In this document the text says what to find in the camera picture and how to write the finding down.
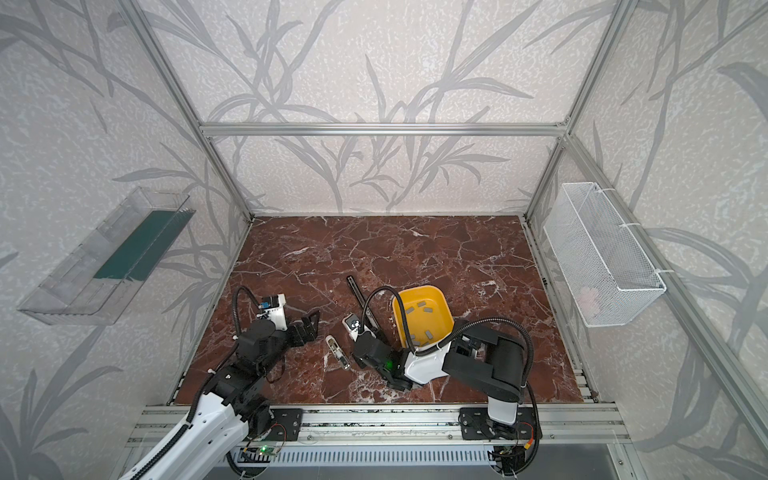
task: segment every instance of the white wire basket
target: white wire basket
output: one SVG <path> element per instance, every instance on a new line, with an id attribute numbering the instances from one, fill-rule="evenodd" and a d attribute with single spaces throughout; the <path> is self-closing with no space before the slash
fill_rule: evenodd
<path id="1" fill-rule="evenodd" d="M 587 326 L 626 325 L 667 290 L 631 225 L 596 183 L 560 186 L 544 231 Z"/>

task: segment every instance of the black mounting plate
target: black mounting plate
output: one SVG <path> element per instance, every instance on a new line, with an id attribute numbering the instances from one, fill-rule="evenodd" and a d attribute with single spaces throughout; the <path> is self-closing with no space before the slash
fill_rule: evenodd
<path id="1" fill-rule="evenodd" d="M 462 439 L 464 440 L 528 440 L 531 438 L 531 427 L 533 425 L 533 408 L 518 407 L 518 421 L 513 426 L 506 426 L 506 430 L 512 432 L 512 435 L 502 435 L 497 429 L 488 426 L 488 409 L 482 408 L 464 408 L 458 411 L 458 424 L 462 427 Z M 541 429 L 536 432 L 536 437 L 541 438 Z"/>
<path id="2" fill-rule="evenodd" d="M 285 432 L 279 426 L 274 426 L 264 440 L 271 442 L 295 442 L 299 439 L 301 429 L 302 409 L 270 409 L 275 416 L 274 423 L 285 427 Z"/>

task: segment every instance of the wallpaper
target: wallpaper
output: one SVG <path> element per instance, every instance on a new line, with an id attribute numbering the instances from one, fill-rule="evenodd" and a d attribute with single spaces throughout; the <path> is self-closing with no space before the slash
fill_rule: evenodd
<path id="1" fill-rule="evenodd" d="M 556 122 L 614 0 L 141 0 L 204 121 Z"/>
<path id="2" fill-rule="evenodd" d="M 624 38 L 576 132 L 768 395 L 768 2 L 672 2 Z"/>
<path id="3" fill-rule="evenodd" d="M 554 146 L 552 137 L 217 140 L 251 209 L 265 214 L 519 214 Z"/>
<path id="4" fill-rule="evenodd" d="M 141 4 L 205 121 L 475 123 L 562 121 L 614 0 Z M 273 214 L 520 213 L 553 143 L 217 139 Z"/>
<path id="5" fill-rule="evenodd" d="M 543 230 L 558 186 L 579 181 L 587 179 L 566 152 L 531 225 L 588 367 L 591 388 L 601 401 L 619 405 L 649 478 L 768 478 L 768 458 L 663 297 L 626 326 L 584 326 Z"/>
<path id="6" fill-rule="evenodd" d="M 0 477 L 104 478 L 165 403 L 246 230 L 114 3 L 0 6 Z M 113 326 L 16 310 L 135 187 L 197 212 Z"/>
<path id="7" fill-rule="evenodd" d="M 657 2 L 634 12 L 576 125 L 617 192 L 763 391 L 768 246 L 768 2 Z M 768 460 L 658 300 L 585 329 L 534 225 L 600 397 L 615 400 L 653 478 L 768 478 Z"/>

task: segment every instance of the yellow bowl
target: yellow bowl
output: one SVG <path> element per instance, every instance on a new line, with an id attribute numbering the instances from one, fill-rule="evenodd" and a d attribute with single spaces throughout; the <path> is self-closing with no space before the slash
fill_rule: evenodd
<path id="1" fill-rule="evenodd" d="M 408 330 L 415 346 L 433 345 L 453 330 L 451 310 L 445 301 L 445 295 L 436 286 L 422 285 L 409 288 L 400 292 L 400 297 L 406 308 Z M 395 312 L 400 344 L 403 348 L 407 348 L 406 332 L 402 328 L 397 299 L 392 299 L 392 309 Z"/>

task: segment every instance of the clear plastic tray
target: clear plastic tray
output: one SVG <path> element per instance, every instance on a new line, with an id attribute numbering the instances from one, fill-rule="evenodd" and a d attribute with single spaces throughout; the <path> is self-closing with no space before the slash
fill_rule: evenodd
<path id="1" fill-rule="evenodd" d="M 136 188 L 19 311 L 50 325 L 114 324 L 192 217 L 188 199 Z"/>

